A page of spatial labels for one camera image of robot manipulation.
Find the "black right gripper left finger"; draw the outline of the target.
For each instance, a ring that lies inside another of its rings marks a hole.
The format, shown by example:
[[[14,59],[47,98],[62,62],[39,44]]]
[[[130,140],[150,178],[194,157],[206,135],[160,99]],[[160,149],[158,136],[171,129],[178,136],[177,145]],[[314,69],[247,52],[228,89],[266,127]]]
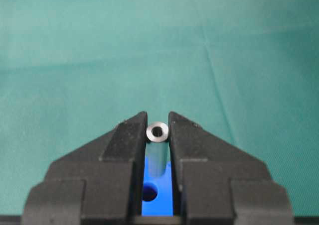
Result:
[[[27,197],[24,225],[117,225],[142,212],[148,115],[52,162]]]

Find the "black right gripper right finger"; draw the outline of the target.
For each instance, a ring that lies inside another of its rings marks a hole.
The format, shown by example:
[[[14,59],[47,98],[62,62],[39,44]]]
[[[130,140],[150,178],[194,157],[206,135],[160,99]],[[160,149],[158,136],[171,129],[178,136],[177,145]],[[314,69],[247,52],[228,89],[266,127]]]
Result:
[[[186,117],[168,115],[173,212],[186,225],[292,225],[266,164]]]

